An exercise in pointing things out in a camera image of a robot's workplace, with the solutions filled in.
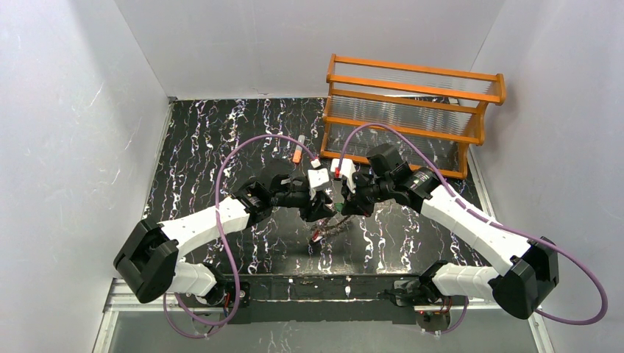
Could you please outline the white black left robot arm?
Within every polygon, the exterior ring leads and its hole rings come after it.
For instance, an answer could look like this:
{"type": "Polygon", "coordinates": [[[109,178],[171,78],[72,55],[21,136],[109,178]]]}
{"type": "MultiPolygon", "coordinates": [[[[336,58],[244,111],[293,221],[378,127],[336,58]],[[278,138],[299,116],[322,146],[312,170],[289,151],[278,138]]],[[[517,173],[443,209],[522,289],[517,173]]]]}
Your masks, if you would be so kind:
{"type": "Polygon", "coordinates": [[[213,266],[191,264],[184,256],[221,237],[250,228],[267,219],[275,207],[296,208],[305,222],[335,215],[330,172],[318,163],[303,176],[292,176],[276,160],[260,176],[245,182],[233,195],[182,218],[139,221],[116,255],[113,266],[141,303],[166,293],[191,294],[217,302],[232,293],[234,281],[213,266]]]}

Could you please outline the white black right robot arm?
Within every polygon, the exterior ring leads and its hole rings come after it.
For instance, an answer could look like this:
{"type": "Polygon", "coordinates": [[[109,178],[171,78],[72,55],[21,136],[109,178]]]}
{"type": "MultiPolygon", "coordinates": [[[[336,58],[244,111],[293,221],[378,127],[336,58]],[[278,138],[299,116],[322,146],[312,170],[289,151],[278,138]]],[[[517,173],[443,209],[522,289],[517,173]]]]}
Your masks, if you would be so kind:
{"type": "Polygon", "coordinates": [[[373,173],[357,172],[351,159],[333,159],[330,174],[343,182],[342,215],[370,216],[377,203],[393,200],[460,237],[487,261],[486,266],[437,261],[417,280],[389,290],[406,303],[465,296],[496,302],[515,318],[529,318],[559,283],[557,254],[539,242],[495,227],[495,220],[446,189],[429,168],[411,168],[389,143],[367,156],[373,173]]]}

